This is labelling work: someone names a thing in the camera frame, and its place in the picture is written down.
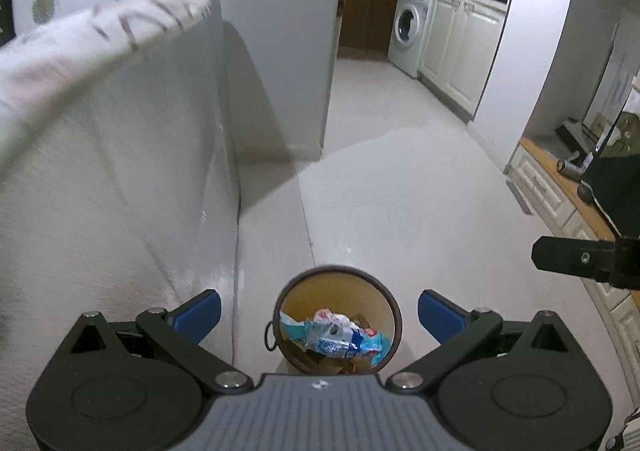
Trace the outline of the blue snack wrapper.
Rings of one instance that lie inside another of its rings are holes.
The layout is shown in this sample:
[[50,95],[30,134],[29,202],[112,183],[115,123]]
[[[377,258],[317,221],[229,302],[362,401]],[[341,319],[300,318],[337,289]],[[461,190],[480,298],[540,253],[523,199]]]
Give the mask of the blue snack wrapper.
[[392,341],[370,327],[360,327],[346,315],[317,310],[311,319],[296,321],[284,311],[280,324],[286,337],[305,350],[334,359],[367,359],[378,365],[390,352]]

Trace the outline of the small cardboard box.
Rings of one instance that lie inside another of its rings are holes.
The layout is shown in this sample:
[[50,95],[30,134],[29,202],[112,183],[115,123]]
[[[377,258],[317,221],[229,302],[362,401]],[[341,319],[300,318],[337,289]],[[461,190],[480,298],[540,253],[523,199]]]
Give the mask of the small cardboard box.
[[376,350],[369,351],[364,345],[371,334],[346,315],[320,309],[305,322],[302,346],[322,373],[363,373],[371,369],[376,355]]

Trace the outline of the yellow plastic trash bin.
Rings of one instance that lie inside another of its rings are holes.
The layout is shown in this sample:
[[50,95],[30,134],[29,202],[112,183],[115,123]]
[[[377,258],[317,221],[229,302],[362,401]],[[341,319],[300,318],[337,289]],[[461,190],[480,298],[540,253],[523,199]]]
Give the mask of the yellow plastic trash bin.
[[280,292],[264,344],[286,370],[306,375],[380,372],[400,346],[402,317],[385,285],[362,270],[307,270]]

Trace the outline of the white kitchen cabinets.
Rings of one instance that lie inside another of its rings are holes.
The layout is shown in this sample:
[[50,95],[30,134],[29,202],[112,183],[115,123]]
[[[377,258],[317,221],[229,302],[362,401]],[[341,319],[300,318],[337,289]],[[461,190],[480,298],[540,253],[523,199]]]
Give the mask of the white kitchen cabinets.
[[472,0],[433,0],[418,72],[473,115],[498,49],[506,13]]

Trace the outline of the white washing machine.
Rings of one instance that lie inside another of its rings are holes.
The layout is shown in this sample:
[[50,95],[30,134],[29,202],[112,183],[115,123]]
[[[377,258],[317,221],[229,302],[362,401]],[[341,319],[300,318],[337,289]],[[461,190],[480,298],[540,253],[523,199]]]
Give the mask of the white washing machine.
[[433,0],[397,0],[387,59],[410,78],[418,77]]

